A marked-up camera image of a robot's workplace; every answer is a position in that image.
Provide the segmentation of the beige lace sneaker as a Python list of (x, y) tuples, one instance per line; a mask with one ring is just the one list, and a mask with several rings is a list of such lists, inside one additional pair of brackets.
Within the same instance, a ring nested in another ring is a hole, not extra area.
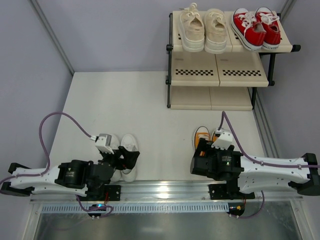
[(205, 46), (205, 27), (197, 7), (193, 2), (183, 8), (177, 22), (182, 48), (191, 53), (201, 52)]
[(207, 10), (203, 23), (204, 50), (211, 54), (222, 54), (227, 47), (227, 22), (224, 12), (217, 8)]

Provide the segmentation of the red canvas sneaker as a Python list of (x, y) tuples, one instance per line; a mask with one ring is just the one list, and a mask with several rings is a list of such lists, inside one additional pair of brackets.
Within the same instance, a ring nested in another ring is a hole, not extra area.
[(245, 49), (258, 52), (262, 48), (266, 31), (252, 12), (245, 8), (236, 9), (230, 25)]
[(262, 47), (266, 50), (277, 49), (281, 42), (281, 31), (278, 24), (280, 17), (268, 7), (259, 7), (255, 12), (255, 17), (260, 21), (266, 32)]

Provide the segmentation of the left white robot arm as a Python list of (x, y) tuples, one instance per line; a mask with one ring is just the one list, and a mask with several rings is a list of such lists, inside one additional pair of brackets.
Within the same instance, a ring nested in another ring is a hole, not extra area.
[(71, 194), (82, 200), (101, 200), (116, 171), (132, 170), (140, 152), (104, 147), (97, 163), (74, 159), (49, 170), (31, 169), (18, 163), (9, 167), (11, 178), (1, 181), (0, 192), (5, 195), (28, 197), (36, 194)]

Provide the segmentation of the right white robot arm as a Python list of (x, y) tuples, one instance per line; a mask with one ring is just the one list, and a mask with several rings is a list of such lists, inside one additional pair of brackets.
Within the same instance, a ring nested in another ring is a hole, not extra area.
[(319, 196), (320, 175), (313, 153), (295, 159), (259, 158), (234, 148), (232, 144), (220, 148), (202, 138), (194, 152), (191, 174), (218, 182), (209, 185), (212, 200), (254, 199), (256, 192), (290, 189), (303, 196)]

